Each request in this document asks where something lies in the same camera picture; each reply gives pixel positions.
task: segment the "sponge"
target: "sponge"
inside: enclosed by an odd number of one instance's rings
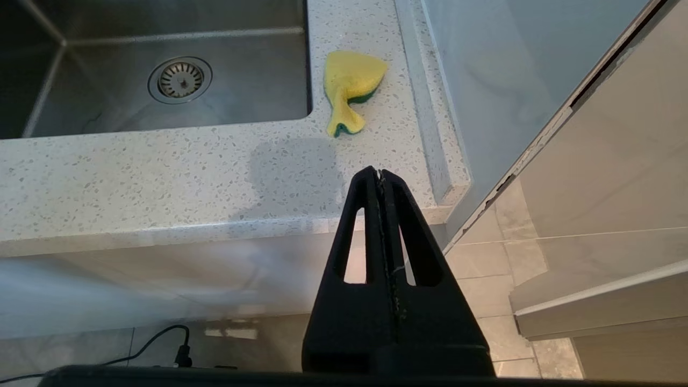
[[[349,107],[363,103],[375,92],[387,71],[387,64],[374,56],[351,51],[333,51],[325,62],[325,94],[332,105],[327,134],[355,134],[363,129],[365,120]]]

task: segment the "sink basin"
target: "sink basin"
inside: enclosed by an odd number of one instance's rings
[[[0,48],[27,69],[0,84],[0,114],[12,116],[2,138],[310,112],[303,0],[21,0],[2,8],[0,29],[22,41]]]

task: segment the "speckled white countertop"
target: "speckled white countertop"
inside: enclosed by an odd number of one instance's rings
[[[451,206],[433,196],[394,2],[309,1],[308,11],[304,119],[0,141],[0,256],[330,232],[368,165],[404,178],[429,223],[444,222]],[[354,136],[325,133],[333,50],[389,64],[355,107],[367,123]]]

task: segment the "sink drain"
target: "sink drain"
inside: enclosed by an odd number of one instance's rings
[[[203,94],[212,78],[213,72],[206,61],[182,56],[155,68],[148,80],[148,91],[162,103],[185,103]]]

